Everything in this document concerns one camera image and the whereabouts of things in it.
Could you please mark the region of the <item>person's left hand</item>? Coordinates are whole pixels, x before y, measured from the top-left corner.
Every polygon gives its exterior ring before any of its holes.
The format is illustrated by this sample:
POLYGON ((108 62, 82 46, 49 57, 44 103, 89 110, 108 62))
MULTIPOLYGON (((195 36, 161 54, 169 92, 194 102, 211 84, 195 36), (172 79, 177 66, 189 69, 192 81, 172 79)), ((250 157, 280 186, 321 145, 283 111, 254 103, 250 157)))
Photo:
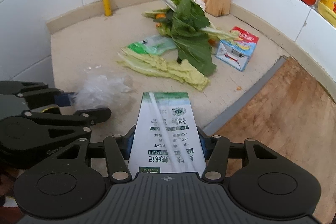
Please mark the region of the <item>person's left hand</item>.
POLYGON ((21 210, 14 197, 15 180, 23 173, 19 169, 9 169, 1 174, 1 216, 21 218, 21 210))

